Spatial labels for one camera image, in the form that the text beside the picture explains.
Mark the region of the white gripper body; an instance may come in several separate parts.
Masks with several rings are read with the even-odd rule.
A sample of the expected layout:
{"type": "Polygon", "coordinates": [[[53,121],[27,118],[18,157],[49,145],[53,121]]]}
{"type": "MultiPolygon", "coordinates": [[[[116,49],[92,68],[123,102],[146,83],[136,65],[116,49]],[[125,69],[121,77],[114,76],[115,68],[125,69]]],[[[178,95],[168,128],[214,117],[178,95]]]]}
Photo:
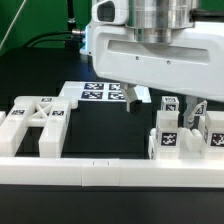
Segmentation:
{"type": "Polygon", "coordinates": [[[132,29],[100,25],[89,47],[102,78],[224,102],[224,23],[176,30],[169,44],[141,43],[132,29]]]}

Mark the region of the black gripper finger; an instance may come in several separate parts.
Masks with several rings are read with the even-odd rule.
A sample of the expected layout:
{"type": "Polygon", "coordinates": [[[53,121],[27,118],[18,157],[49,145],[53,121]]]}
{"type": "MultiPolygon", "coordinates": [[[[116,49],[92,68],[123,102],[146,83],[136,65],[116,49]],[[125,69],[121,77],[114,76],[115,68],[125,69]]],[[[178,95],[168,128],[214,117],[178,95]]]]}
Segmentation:
{"type": "Polygon", "coordinates": [[[186,128],[192,128],[194,126],[194,120],[196,117],[195,112],[198,109],[198,104],[203,102],[205,99],[194,97],[194,96],[187,96],[186,97],[186,110],[183,114],[184,116],[184,126],[186,128]]]}
{"type": "Polygon", "coordinates": [[[142,101],[137,97],[135,85],[121,82],[120,89],[126,100],[126,110],[132,115],[137,115],[141,110],[142,101]]]}

